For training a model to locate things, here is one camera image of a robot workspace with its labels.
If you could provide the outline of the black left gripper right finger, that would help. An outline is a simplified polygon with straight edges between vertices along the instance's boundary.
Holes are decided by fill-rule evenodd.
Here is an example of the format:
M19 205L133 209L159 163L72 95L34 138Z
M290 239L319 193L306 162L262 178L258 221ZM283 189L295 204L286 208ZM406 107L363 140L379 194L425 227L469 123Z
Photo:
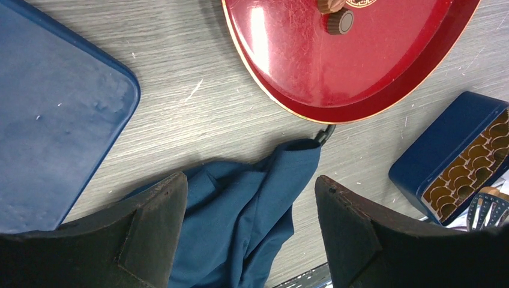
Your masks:
M508 227L462 232L360 196L327 176L316 204L334 287L507 287Z

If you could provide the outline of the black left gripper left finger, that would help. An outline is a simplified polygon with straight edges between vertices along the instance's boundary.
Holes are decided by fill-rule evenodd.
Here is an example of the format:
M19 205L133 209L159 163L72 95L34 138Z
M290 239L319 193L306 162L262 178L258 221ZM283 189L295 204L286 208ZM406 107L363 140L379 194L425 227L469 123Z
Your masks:
M1 235L2 287L166 287L187 206L178 172L53 231Z

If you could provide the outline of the clear plastic metal tongs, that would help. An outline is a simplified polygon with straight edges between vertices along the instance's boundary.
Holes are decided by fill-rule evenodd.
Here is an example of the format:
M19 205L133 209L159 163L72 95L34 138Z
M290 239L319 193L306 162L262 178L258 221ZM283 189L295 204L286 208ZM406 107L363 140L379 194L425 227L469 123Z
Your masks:
M465 176L448 182L439 178L439 184L432 185L431 195L435 195L436 190L440 204L439 216L448 217L439 225L470 232L499 227L508 222L507 174L478 191Z

